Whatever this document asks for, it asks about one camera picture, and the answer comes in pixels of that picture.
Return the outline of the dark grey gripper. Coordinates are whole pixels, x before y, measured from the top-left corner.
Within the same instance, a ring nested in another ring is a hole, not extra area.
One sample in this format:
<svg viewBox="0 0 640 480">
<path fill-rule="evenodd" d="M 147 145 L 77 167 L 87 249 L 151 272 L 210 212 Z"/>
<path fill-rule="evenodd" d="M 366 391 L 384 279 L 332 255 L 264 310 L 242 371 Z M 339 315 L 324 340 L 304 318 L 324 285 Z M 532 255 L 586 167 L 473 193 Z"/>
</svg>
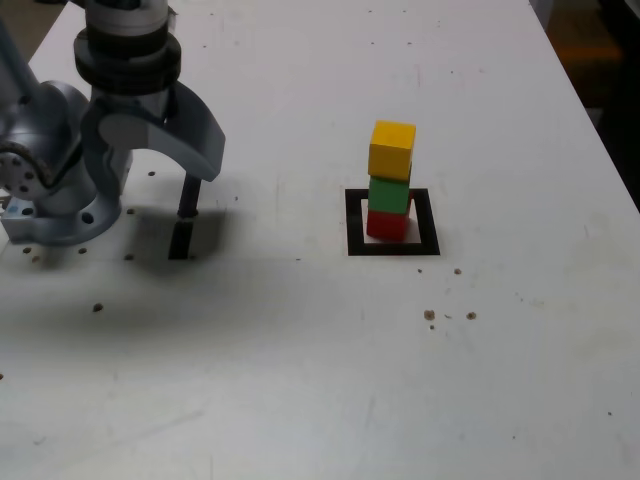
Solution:
<svg viewBox="0 0 640 480">
<path fill-rule="evenodd" d="M 225 140 L 207 105 L 181 83 L 144 95 L 117 94 L 92 85 L 81 120 L 86 169 L 111 210 L 121 209 L 131 150 L 159 152 L 187 174 L 211 182 L 220 174 Z"/>
</svg>

